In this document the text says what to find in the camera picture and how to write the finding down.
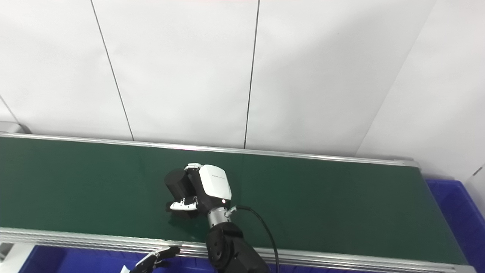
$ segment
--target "black cable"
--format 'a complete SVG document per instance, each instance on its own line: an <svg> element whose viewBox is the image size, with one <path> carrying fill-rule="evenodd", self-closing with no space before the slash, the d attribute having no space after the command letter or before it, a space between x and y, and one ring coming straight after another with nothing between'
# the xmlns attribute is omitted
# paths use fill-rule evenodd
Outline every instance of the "black cable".
<svg viewBox="0 0 485 273"><path fill-rule="evenodd" d="M254 215L256 215L256 217L261 221L261 224L263 224L264 229L266 229L266 232L268 233L268 235L270 237L271 244L273 245L273 250L275 252L275 261L276 261L276 273L279 273L279 257L278 257L278 250L276 248L276 243L275 243L275 240L273 239L273 235L271 235L270 229L268 228L268 226L264 222L263 218L257 212L255 212L252 208L250 208L248 206L236 205L236 209L249 210Z"/></svg>

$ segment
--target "black cylindrical object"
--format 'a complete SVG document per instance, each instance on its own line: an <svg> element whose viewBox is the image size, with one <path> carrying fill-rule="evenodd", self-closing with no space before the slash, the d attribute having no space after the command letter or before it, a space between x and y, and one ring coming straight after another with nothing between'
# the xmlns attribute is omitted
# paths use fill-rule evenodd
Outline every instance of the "black cylindrical object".
<svg viewBox="0 0 485 273"><path fill-rule="evenodd" d="M189 176L183 169L175 169L169 172L164 180L165 185L176 200L196 195Z"/></svg>

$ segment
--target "blue crate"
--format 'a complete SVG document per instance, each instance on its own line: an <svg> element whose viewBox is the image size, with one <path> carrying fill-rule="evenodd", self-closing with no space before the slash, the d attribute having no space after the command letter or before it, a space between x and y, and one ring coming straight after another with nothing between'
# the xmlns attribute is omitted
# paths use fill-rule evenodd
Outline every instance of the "blue crate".
<svg viewBox="0 0 485 273"><path fill-rule="evenodd" d="M485 273L485 220L463 184L453 180L426 180L448 225L470 265ZM132 269L145 254L91 249L35 246L19 273L119 273ZM154 273L216 273L207 259L175 257L170 267ZM272 272L275 265L270 264ZM344 270L280 266L281 273L346 273Z"/></svg>
<svg viewBox="0 0 485 273"><path fill-rule="evenodd" d="M485 273L485 220L460 181L426 180L468 263Z"/></svg>

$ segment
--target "green conveyor belt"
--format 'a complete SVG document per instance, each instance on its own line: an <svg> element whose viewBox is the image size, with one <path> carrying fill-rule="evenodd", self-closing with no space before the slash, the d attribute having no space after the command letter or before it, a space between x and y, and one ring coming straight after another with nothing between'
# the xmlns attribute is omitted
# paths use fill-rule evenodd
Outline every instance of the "green conveyor belt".
<svg viewBox="0 0 485 273"><path fill-rule="evenodd" d="M203 242L207 219L164 210L164 176L191 162L223 168L278 248L466 264L419 169L390 165L0 137L0 226Z"/></svg>

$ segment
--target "white wall panel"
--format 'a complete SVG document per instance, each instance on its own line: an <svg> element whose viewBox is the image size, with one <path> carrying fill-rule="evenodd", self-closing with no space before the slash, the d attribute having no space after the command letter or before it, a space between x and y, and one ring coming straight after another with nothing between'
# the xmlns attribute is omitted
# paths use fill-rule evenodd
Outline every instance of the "white wall panel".
<svg viewBox="0 0 485 273"><path fill-rule="evenodd" d="M20 123L131 139L89 0L3 0L0 25L0 92Z"/></svg>
<svg viewBox="0 0 485 273"><path fill-rule="evenodd" d="M257 0L95 0L135 140L242 147Z"/></svg>
<svg viewBox="0 0 485 273"><path fill-rule="evenodd" d="M354 155L433 0L261 0L247 148Z"/></svg>
<svg viewBox="0 0 485 273"><path fill-rule="evenodd" d="M479 172L470 177L464 184L471 198L485 217L485 164L482 165L482 169Z"/></svg>
<svg viewBox="0 0 485 273"><path fill-rule="evenodd" d="M485 2L438 0L357 156L465 181L485 162Z"/></svg>
<svg viewBox="0 0 485 273"><path fill-rule="evenodd" d="M0 121L15 122L15 118L8 111L7 106L0 100Z"/></svg>

